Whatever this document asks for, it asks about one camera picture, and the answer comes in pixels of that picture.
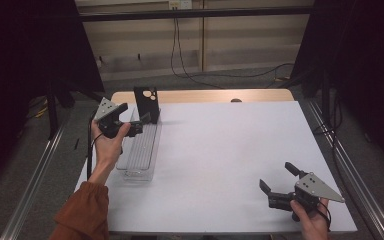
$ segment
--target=gray floor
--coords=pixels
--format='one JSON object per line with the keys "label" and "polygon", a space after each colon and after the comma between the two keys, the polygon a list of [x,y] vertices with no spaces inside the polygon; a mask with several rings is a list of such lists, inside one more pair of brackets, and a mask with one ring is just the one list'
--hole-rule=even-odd
{"label": "gray floor", "polygon": [[[266,70],[268,69],[232,70],[223,71],[222,73],[245,76],[262,73]],[[290,70],[290,67],[280,69],[278,71],[278,77],[288,76]],[[281,82],[275,82],[273,84],[273,78],[274,75],[271,73],[255,78],[201,76],[195,77],[194,79],[223,88],[243,89],[266,88],[268,86],[275,87],[281,84]],[[107,90],[107,96],[111,96],[116,91],[130,91],[135,85],[156,86],[159,90],[211,89],[209,86],[197,84],[191,80],[172,75],[109,81],[104,84]],[[310,127],[317,127],[318,123],[310,111],[309,101],[320,101],[320,96],[317,95],[314,99],[304,99],[300,93],[299,86],[291,88],[291,91],[295,99],[299,101]],[[19,232],[18,239],[46,239],[54,228],[53,215],[74,190],[86,155],[87,119],[92,110],[96,108],[96,103],[87,98],[79,94],[74,94],[74,96],[77,102],[73,109],[66,110],[59,107],[59,115],[61,118],[63,118],[63,116],[68,117],[67,127],[41,181],[40,189],[34,196],[34,201]],[[31,109],[30,114],[35,113],[35,111],[37,111],[36,108]],[[347,111],[346,106],[343,106],[343,113],[344,121],[337,132],[338,138],[343,143],[358,172],[384,211],[384,155],[382,150],[379,149],[375,143],[367,141],[364,130],[360,127],[353,115]],[[0,236],[41,158],[42,152],[47,144],[48,134],[48,119],[46,114],[42,118],[29,120],[24,127],[17,145],[13,149],[11,158],[8,159],[7,164],[0,171]],[[353,197],[353,199],[355,199],[355,203],[353,203],[353,201],[347,201],[347,206],[357,224],[358,232],[342,234],[334,238],[382,239],[376,226],[374,226],[371,221],[370,215],[359,200],[359,196],[357,196],[352,188],[349,179],[344,177],[344,182],[342,182],[335,168],[328,141],[323,135],[315,136],[315,138],[338,186],[345,190],[346,185],[348,189],[350,189],[350,192],[344,192],[345,198],[350,199],[350,197]],[[175,236],[161,236],[160,239],[178,238]],[[199,239],[199,237],[186,236],[184,239]],[[265,237],[219,236],[219,239],[265,239]],[[276,239],[300,239],[300,236],[284,235],[277,236]]]}

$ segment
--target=wall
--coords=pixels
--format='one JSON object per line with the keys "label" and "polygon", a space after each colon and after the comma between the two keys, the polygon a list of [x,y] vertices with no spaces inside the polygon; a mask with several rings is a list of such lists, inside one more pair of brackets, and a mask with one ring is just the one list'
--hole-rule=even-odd
{"label": "wall", "polygon": [[[194,9],[310,6],[312,0],[193,0]],[[159,0],[77,0],[80,13],[167,10]],[[188,72],[271,67],[294,62],[308,15],[179,19]],[[171,73],[174,20],[84,23],[95,56],[113,65],[104,80],[133,77],[151,69]],[[173,65],[181,71],[176,45]],[[133,74],[114,75],[114,72]]]}

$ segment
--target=white table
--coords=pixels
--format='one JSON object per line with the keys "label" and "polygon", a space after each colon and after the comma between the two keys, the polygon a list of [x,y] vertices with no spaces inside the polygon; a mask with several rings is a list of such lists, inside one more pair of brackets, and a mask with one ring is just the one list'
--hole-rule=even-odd
{"label": "white table", "polygon": [[[160,104],[162,132],[154,179],[108,181],[109,229],[133,234],[268,234],[300,231],[291,212],[268,207],[293,191],[286,161],[314,172],[339,192],[294,101]],[[128,112],[121,120],[130,118]],[[85,168],[79,178],[86,179]],[[345,204],[330,202],[333,232],[356,231]]]}

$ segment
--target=person's arm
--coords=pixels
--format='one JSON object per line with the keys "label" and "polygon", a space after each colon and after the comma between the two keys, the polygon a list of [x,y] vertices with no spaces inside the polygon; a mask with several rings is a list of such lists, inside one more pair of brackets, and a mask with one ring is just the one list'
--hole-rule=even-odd
{"label": "person's arm", "polygon": [[50,239],[109,239],[108,188],[105,183],[121,153],[124,136],[130,129],[125,123],[113,139],[101,135],[97,123],[92,122],[95,139],[96,166],[87,182],[68,199],[55,216],[57,226]]}
{"label": "person's arm", "polygon": [[[329,200],[322,198],[320,199],[320,202],[327,207]],[[318,210],[326,215],[327,209],[322,204],[319,204]],[[303,239],[330,239],[327,234],[328,227],[326,220],[320,214],[314,212],[313,214],[310,213],[310,215],[308,215],[307,212],[305,212],[304,207],[295,200],[291,201],[291,207],[301,221]]]}

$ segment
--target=orange sleeve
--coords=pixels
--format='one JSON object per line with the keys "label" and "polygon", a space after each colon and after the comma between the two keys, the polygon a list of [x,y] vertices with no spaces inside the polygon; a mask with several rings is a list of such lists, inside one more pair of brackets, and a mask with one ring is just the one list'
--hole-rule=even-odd
{"label": "orange sleeve", "polygon": [[54,220],[50,239],[109,239],[108,188],[83,182]]}

